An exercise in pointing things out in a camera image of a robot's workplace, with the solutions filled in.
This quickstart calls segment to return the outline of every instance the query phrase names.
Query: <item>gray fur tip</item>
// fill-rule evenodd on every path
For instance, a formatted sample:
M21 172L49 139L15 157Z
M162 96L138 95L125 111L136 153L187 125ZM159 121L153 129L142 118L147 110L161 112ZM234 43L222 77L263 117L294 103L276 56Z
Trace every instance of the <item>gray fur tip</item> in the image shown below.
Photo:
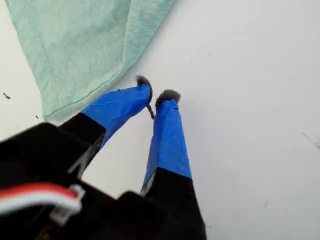
M136 76L136 85L146 84L150 87L149 103L151 102L153 90L150 81L144 76Z
M160 96L157 98L155 102L155 108L158 109L160 105L166 100L174 99L178 104L180 101L180 97L181 97L180 93L176 92L175 90L171 90L171 89L164 90L163 93L161 93Z

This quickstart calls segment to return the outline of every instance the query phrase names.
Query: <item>red and white wire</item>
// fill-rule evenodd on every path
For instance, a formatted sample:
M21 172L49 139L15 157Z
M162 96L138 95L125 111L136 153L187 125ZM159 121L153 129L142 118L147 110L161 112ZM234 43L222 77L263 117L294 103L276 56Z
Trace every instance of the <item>red and white wire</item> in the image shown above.
M30 183L0 190L0 216L36 205L54 205L78 213L81 202L68 188L52 183Z

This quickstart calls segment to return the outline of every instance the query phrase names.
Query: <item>mint green cloth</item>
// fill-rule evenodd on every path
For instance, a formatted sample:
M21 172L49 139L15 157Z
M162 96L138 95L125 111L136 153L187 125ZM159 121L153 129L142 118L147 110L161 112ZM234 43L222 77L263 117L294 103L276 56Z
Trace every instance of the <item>mint green cloth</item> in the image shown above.
M173 2L6 0L44 118L63 118L105 93L138 60Z

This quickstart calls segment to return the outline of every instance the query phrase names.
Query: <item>blue tape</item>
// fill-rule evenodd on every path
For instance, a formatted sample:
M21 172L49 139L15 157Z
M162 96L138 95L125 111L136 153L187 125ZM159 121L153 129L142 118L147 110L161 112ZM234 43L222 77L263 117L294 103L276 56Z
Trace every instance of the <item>blue tape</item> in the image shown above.
M181 116L174 99L164 101L156 111L143 185L157 167L192 178Z
M81 113L106 128L101 148L129 118L137 115L149 103L150 87L136 87L111 91L88 105Z

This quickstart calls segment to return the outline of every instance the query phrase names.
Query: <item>white floor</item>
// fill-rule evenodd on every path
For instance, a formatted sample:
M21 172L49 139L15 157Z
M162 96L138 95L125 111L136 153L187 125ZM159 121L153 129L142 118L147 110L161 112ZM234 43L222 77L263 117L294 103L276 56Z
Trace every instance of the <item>white floor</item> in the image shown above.
M115 87L144 74L153 102L166 88L181 92L209 239L320 238L319 12L318 0L177 0ZM0 111L1 139L42 121L41 96L4 1ZM84 180L113 196L139 191L152 127L146 110L131 119Z

